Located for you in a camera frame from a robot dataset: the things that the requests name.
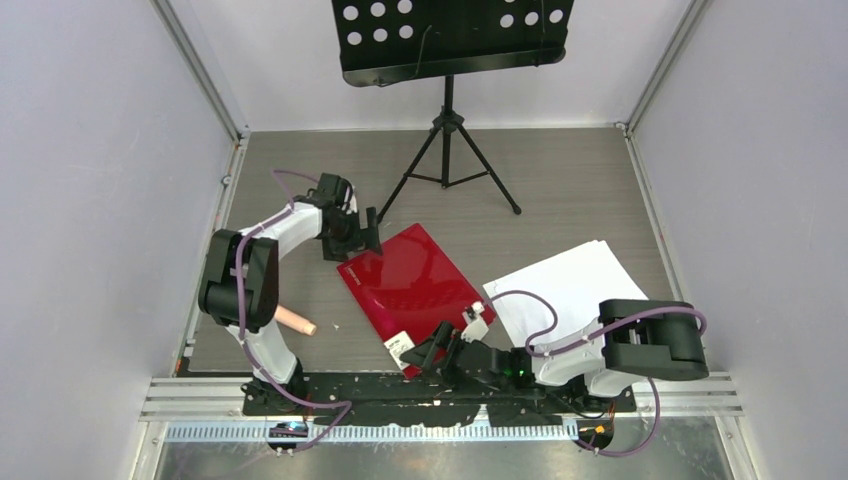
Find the red plastic folder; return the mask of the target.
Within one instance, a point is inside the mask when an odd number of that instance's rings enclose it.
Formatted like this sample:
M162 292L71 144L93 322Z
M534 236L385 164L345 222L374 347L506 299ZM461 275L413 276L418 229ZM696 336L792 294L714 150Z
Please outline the red plastic folder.
M407 227L382 249L383 255L368 251L337 272L383 345L400 331L416 345L443 321L466 327L463 311L482 296L423 225ZM409 365L401 372L411 379L421 370Z

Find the pink plastic cylinder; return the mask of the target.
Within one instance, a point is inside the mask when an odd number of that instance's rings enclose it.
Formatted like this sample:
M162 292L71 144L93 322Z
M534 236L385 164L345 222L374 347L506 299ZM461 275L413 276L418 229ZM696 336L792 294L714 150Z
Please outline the pink plastic cylinder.
M313 322L282 305L276 307L273 318L279 324L303 335L313 336L317 331Z

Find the stack of white paper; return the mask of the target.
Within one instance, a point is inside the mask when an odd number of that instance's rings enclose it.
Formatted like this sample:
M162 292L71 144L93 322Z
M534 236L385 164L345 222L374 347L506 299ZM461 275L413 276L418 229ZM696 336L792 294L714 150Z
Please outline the stack of white paper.
M506 291L538 295L556 310L558 324L532 341L550 343L586 327L610 299L645 300L647 296L624 269L605 241L592 240L483 285L514 346L550 327L552 316L540 301L522 295L497 298Z

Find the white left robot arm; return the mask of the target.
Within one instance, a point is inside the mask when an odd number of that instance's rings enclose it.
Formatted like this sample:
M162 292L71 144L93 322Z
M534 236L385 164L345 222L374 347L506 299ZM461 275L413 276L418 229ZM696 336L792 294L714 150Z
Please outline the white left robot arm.
M269 218L211 237L198 293L199 309L224 327L242 347L253 386L268 390L280 412L298 412L307 398L303 367L286 345L275 313L279 305L279 263L301 244L318 240L327 261L382 252L379 214L361 209L352 183L323 173L314 187L288 198Z

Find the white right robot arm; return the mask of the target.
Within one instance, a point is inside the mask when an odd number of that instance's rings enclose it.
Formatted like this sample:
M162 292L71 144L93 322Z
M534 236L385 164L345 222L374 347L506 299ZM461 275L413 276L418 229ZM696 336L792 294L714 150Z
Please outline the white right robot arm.
M559 340L500 350L484 343L489 327L475 303L457 328L443 321L398 359L450 387L479 384L513 397L534 398L571 383L584 410L643 379L695 381L708 376L703 315L685 302L606 300L586 327Z

